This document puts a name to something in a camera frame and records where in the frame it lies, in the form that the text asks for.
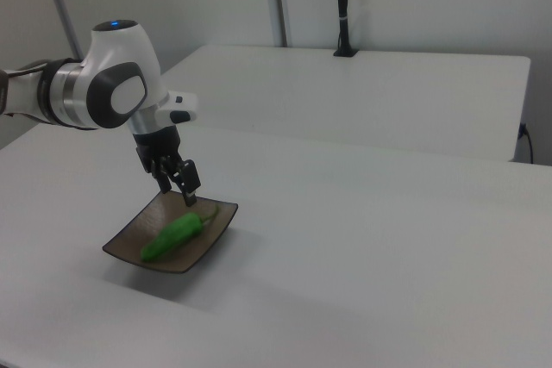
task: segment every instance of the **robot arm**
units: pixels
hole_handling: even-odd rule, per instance
[[[166,193],[175,183],[186,205],[196,202],[200,182],[191,160],[179,155],[175,127],[195,118],[197,98],[167,90],[144,29],[134,21],[112,21],[92,30],[82,62],[62,59],[0,71],[0,115],[78,129],[129,125],[146,170]]]

